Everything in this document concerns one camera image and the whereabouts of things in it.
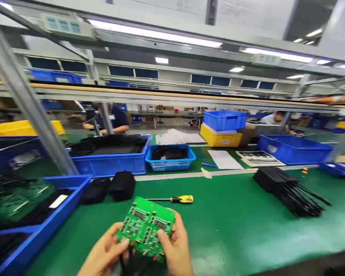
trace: dark blue shirt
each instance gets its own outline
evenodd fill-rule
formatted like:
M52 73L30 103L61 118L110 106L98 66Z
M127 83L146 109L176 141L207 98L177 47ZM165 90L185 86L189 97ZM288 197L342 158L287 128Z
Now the dark blue shirt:
M128 119L120 108L116 106L112 106L112 109L110 111L110 116L114 117L114 119L111 119L112 128L118 128L121 126L129 126ZM96 122L99 125L99 129L103 130L105 129L104 122L102 120L102 117L99 113L96 113L95 110L86 110L86 121L89 119L92 119L94 116L96 116Z

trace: yellow screwdriver handle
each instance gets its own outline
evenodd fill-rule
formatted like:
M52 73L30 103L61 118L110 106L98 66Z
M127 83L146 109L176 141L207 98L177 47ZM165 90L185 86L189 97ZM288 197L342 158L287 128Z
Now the yellow screwdriver handle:
M170 198L172 203L185 203L185 204L192 204L194 199L192 195L182 195L179 197L172 197Z

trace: blue pen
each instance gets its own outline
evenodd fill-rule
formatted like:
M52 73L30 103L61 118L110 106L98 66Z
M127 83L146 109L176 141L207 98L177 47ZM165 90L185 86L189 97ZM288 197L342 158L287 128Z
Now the blue pen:
M218 168L215 165L207 164L207 163L202 163L202 166L207 166L207 167L212 167L212 168Z

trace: circuit board in bin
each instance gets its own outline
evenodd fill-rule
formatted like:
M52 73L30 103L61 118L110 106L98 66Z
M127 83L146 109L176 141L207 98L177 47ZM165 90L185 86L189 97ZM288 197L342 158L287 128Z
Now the circuit board in bin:
M157 231L163 229L168 235L175 222L175 213L161 205L142 197L136 197L117 237L134 241L136 251L148 257L157 257L157 261L165 260L164 249L157 237Z

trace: white shirt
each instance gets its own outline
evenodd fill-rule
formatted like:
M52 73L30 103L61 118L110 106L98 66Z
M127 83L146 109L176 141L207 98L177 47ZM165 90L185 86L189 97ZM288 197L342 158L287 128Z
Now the white shirt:
M267 115L260 120L261 123L267 123L272 125L279 125L279 123L275 122L275 114Z

